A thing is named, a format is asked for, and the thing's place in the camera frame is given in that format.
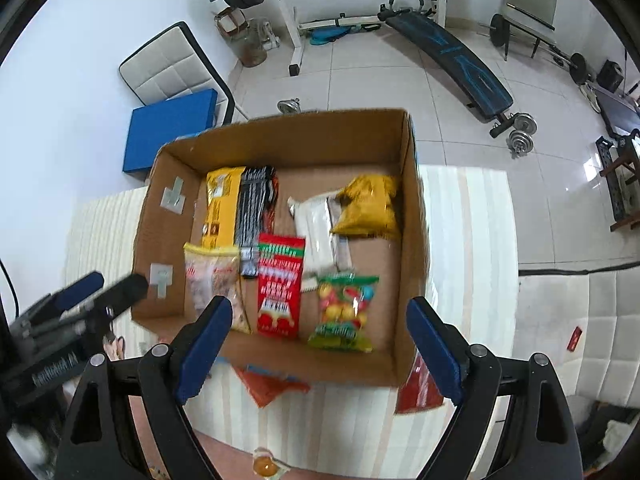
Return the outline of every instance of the chair seat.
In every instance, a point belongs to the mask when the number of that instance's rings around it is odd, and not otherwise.
[[[522,30],[528,32],[536,38],[544,41],[548,44],[556,44],[555,32],[550,28],[545,27],[542,23],[530,18],[526,14],[523,14],[519,10],[511,9],[506,5],[503,5],[500,9],[500,13],[510,23],[520,27]]]

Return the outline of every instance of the chair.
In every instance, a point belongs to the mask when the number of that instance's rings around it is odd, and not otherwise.
[[[531,57],[534,57],[540,41],[553,49],[556,44],[553,26],[557,0],[502,0],[500,13],[505,20],[504,60],[509,55],[509,28],[516,28],[536,38]]]
[[[249,119],[185,22],[174,23],[147,41],[118,70],[144,105],[213,88],[218,92],[217,117],[226,102],[222,124],[232,122],[234,108]]]

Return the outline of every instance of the weight bench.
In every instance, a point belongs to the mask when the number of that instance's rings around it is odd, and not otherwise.
[[[386,10],[380,12],[378,18],[440,65],[471,99],[482,117],[498,121],[490,132],[493,138],[513,126],[515,116],[508,119],[505,115],[513,105],[513,98],[487,65],[453,34],[415,11]]]

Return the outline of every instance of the small cardboard box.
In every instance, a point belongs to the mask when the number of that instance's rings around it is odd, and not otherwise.
[[[274,232],[295,235],[287,198],[306,200],[346,186],[364,173],[384,173],[401,181],[398,221],[402,239],[350,240],[360,275],[378,275],[365,327],[375,350],[369,354],[313,349],[306,339],[319,320],[316,292],[303,294],[300,339],[255,332],[257,280],[242,280],[242,298],[254,334],[233,330],[220,355],[234,365],[254,365],[316,382],[400,386],[409,375],[415,346],[405,326],[408,301],[422,296],[427,282],[428,244],[422,186],[409,115],[403,110],[349,110],[278,116],[209,130],[161,148],[151,172],[134,248],[134,270],[150,283],[151,267],[168,271],[166,293],[151,285],[133,319],[162,338],[171,339],[195,318],[184,273],[185,242],[200,243],[207,209],[205,177],[225,166],[276,168],[280,191]],[[181,212],[161,206],[176,182],[184,197]]]

